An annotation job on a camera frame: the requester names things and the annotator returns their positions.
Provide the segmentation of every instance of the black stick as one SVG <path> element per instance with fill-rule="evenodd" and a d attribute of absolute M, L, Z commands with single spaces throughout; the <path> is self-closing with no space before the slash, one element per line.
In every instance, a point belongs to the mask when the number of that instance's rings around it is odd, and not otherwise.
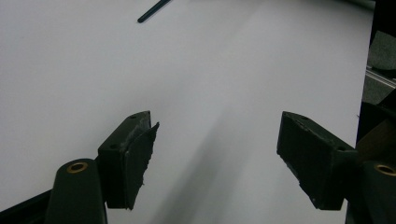
<path fill-rule="evenodd" d="M 152 7 L 148 12 L 146 12 L 142 17 L 140 17 L 137 22 L 142 23 L 150 16 L 152 16 L 155 12 L 157 12 L 161 7 L 165 6 L 170 0 L 161 0 L 154 7 Z"/>

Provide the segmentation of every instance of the black pen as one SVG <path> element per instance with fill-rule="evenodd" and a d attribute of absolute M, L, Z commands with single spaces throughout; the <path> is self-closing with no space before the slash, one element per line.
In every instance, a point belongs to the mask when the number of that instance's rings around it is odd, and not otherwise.
<path fill-rule="evenodd" d="M 146 12 L 143 16 L 141 16 L 137 22 L 142 23 L 150 16 L 152 16 L 155 12 L 157 12 L 161 7 L 165 6 L 170 0 L 160 0 L 154 7 L 152 7 L 148 12 Z"/>

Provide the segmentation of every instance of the white surface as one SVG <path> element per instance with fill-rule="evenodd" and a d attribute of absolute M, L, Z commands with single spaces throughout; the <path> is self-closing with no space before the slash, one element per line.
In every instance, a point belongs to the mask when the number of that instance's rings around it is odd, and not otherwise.
<path fill-rule="evenodd" d="M 354 146 L 371 11 L 341 1 L 0 1 L 0 210 L 52 187 L 125 117 L 161 127 L 109 223 L 344 223 L 276 155 L 281 112 Z"/>

